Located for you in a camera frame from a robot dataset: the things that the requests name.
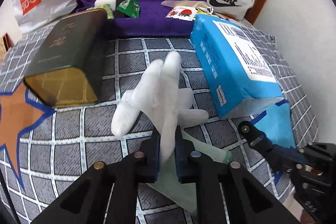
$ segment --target green snack wrapper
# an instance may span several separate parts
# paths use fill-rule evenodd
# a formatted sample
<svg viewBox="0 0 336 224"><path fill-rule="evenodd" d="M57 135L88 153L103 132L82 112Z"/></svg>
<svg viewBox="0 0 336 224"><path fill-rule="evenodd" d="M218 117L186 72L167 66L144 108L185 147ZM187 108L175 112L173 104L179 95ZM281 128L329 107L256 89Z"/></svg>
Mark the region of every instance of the green snack wrapper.
<svg viewBox="0 0 336 224"><path fill-rule="evenodd" d="M118 11L121 11L129 17L138 18L140 13L140 5L136 0L124 0L117 7Z"/></svg>
<svg viewBox="0 0 336 224"><path fill-rule="evenodd" d="M97 8L103 8L107 12L107 19L114 19L114 15L112 13L111 5L110 4L102 4L97 7L90 7L87 8L86 10L94 10Z"/></svg>

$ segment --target barcode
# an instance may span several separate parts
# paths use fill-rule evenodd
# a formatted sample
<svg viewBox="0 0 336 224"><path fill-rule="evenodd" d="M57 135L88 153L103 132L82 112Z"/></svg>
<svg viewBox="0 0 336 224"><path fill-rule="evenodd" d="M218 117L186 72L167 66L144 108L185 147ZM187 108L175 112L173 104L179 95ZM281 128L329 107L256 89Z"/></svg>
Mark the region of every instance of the barcode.
<svg viewBox="0 0 336 224"><path fill-rule="evenodd" d="M242 39L245 39L245 40L249 41L249 39L246 37L246 35L244 34L244 32L241 29L234 28L234 27L232 27L232 29L236 33L236 35L239 36L239 38L242 38Z"/></svg>

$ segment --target bedsheet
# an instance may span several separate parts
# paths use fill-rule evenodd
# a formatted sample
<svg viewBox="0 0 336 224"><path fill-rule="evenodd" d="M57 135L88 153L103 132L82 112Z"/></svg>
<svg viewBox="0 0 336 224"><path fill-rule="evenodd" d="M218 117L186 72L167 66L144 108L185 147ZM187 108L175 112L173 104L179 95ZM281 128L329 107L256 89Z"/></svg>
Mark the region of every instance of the bedsheet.
<svg viewBox="0 0 336 224"><path fill-rule="evenodd" d="M21 82L26 66L54 25L55 22L26 35L9 50L0 68L0 92L12 92ZM257 30L243 29L268 62L291 105L297 146L317 141L317 120L295 73L276 50L275 38ZM40 126L21 136L18 149L21 182L16 179L5 150L0 150L0 170L22 224L30 223L95 161L107 164L120 161L151 135L152 123L144 114L130 133L121 138L111 134L111 119L123 93L137 85L150 62L164 59L169 51L181 55L179 87L191 87L193 107L207 110L210 116L206 123L185 131L202 142L230 150L232 158L243 164L276 198L281 202L286 199L292 188L288 175L284 174L275 184L268 163L251 150L237 132L242 120L251 120L254 116L219 119L201 65L188 39L115 39L109 42L106 53L103 102L55 109L56 112ZM31 93L29 98L36 100ZM0 198L8 208L2 187ZM135 222L165 224L172 221L197 223L173 201L148 185L140 184Z"/></svg>

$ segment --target screw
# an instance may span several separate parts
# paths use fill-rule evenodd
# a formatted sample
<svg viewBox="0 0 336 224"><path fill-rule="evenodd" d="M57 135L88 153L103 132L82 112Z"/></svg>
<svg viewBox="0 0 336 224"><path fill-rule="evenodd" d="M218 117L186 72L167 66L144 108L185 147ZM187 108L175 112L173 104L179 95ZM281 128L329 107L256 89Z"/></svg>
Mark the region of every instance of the screw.
<svg viewBox="0 0 336 224"><path fill-rule="evenodd" d="M145 154L142 151L137 151L137 152L134 153L134 158L136 158L136 159L141 159L144 156L145 156Z"/></svg>
<svg viewBox="0 0 336 224"><path fill-rule="evenodd" d="M93 167L97 170L102 169L105 166L103 161L97 161L93 164Z"/></svg>
<svg viewBox="0 0 336 224"><path fill-rule="evenodd" d="M241 127L241 130L244 132L244 133L248 133L250 131L250 128L248 126L242 126Z"/></svg>
<svg viewBox="0 0 336 224"><path fill-rule="evenodd" d="M193 158L199 158L201 156L201 152L199 152L199 151L193 151L193 152L190 153L190 155Z"/></svg>
<svg viewBox="0 0 336 224"><path fill-rule="evenodd" d="M233 169L239 169L240 168L240 163L238 161L232 161L230 163L230 166L233 168Z"/></svg>

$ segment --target grid pattern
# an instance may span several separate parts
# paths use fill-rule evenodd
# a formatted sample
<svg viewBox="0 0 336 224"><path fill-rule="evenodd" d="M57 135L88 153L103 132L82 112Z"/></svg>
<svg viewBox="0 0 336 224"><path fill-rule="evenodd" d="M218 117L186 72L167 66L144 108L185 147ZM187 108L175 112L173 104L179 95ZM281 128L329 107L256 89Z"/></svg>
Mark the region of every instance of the grid pattern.
<svg viewBox="0 0 336 224"><path fill-rule="evenodd" d="M8 53L0 69L0 91L15 88L54 24L27 35ZM316 118L295 74L276 50L275 38L257 30L243 29L268 62L284 97L290 102L297 145L301 147L316 140ZM253 116L229 120L217 116L204 73L188 39L117 39L109 42L107 50L102 103L59 108L52 117L20 138L20 170L25 190L19 186L4 151L0 151L0 169L22 224L30 223L95 161L107 164L120 161L151 136L152 123L143 113L130 133L121 138L111 134L110 123L123 93L135 88L150 62L164 59L169 51L181 55L179 87L192 88L193 107L209 113L206 123L185 128L185 132L230 150L233 159L244 165L276 198L281 202L286 199L291 189L288 176L283 175L275 184L268 163L238 134L238 124ZM0 197L7 205L1 187ZM146 184L139 186L136 215L135 222L141 224L195 222L187 211Z"/></svg>

